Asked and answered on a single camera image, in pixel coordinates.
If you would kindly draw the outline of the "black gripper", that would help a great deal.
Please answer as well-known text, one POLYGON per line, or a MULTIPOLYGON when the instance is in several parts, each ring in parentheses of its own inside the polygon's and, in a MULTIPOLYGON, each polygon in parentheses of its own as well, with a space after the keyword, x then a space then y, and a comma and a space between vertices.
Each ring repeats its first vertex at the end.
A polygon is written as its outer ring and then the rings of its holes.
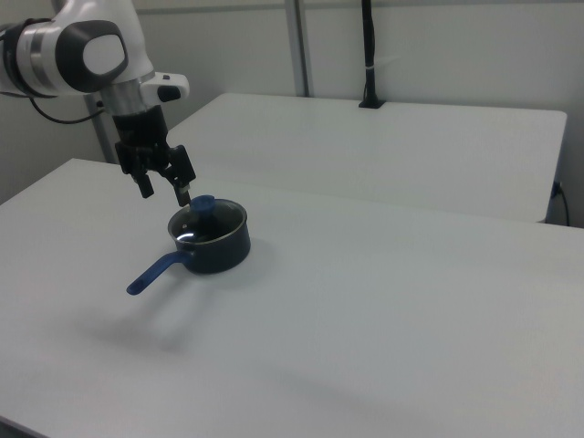
POLYGON ((113 121, 120 136, 115 149, 121 170, 138 185, 141 197, 154 194, 148 171, 156 171, 171 184, 177 203, 181 207, 189 204, 190 183, 196 174, 183 145, 169 148, 162 107, 114 116, 113 121))

